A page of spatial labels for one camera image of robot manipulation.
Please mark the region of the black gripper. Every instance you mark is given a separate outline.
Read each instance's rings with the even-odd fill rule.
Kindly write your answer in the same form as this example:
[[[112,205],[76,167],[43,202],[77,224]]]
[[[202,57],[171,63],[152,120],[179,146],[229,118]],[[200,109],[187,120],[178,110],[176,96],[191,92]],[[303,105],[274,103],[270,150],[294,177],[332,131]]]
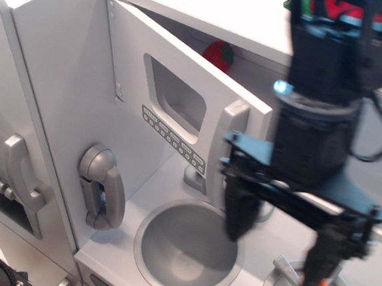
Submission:
[[[280,98],[272,141],[231,131],[229,156],[222,159],[225,230],[232,242],[254,226],[268,202],[314,230],[302,286],[319,286],[343,259],[363,258],[382,208],[350,180],[345,166],[362,106],[338,107]]]

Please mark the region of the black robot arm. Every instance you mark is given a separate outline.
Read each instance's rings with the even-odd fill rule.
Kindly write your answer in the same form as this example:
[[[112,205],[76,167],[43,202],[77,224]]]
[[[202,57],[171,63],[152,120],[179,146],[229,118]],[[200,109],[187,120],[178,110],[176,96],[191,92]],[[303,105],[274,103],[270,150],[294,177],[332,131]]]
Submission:
[[[279,102],[275,137],[226,134],[226,232],[250,230],[268,202],[314,230],[301,286],[319,286],[338,264],[369,251],[382,208],[346,175],[363,104],[382,118],[382,0],[290,0],[293,56]],[[382,158],[359,156],[370,163]]]

